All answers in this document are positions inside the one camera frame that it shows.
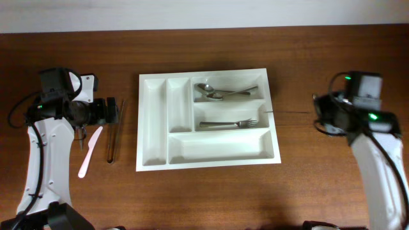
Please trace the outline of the steel tablespoon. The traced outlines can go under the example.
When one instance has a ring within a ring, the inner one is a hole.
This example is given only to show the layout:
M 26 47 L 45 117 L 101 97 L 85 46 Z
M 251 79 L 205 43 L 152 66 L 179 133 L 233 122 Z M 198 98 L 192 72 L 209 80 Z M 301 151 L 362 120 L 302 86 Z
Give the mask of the steel tablespoon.
M 251 95 L 251 91 L 258 89 L 257 86 L 251 86 L 249 88 L 245 88 L 245 89 L 241 89 L 239 91 L 232 91 L 232 92 L 221 92 L 221 91 L 215 91 L 214 93 L 210 93 L 206 96 L 204 96 L 204 98 L 208 101 L 222 101 L 223 99 L 229 97 L 229 96 L 235 96 L 235 95 L 239 95 L 239 96 L 250 96 Z
M 204 95 L 209 95 L 211 93 L 231 93 L 231 91 L 216 90 L 213 87 L 211 87 L 210 85 L 205 84 L 205 83 L 196 83 L 196 84 L 194 84 L 194 89 L 197 90 L 198 92 L 204 94 Z

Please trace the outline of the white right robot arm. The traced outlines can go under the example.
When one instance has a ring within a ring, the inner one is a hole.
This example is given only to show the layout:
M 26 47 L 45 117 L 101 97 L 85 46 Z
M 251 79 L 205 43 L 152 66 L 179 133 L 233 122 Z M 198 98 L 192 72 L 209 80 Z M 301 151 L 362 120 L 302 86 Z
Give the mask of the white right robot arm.
M 344 137 L 358 163 L 370 229 L 408 229 L 408 182 L 397 116 L 381 109 L 383 77 L 349 71 L 335 74 L 327 94 L 314 96 L 313 125 Z

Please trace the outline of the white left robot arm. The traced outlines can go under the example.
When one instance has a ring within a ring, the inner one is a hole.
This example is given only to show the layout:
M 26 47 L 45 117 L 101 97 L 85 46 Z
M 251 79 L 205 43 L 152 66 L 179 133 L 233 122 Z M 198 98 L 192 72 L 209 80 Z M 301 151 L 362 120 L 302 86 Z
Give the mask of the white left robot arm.
M 71 147 L 76 129 L 96 125 L 93 151 L 103 126 L 117 123 L 118 106 L 114 98 L 94 98 L 98 78 L 92 73 L 51 68 L 39 75 L 42 89 L 24 115 L 30 143 L 25 189 L 16 217 L 1 229 L 93 229 L 72 206 Z

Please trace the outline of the steel fork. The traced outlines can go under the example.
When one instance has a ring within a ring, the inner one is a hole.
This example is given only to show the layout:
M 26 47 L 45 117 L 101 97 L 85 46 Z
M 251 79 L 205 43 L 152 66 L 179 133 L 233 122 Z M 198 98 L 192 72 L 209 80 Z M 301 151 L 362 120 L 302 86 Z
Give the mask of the steel fork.
M 199 123 L 201 128 L 208 128 L 208 127 L 221 127 L 221 126 L 233 126 L 237 128 L 251 128 L 255 127 L 258 124 L 258 120 L 256 119 L 246 119 L 240 120 L 235 122 L 205 122 L 202 121 Z

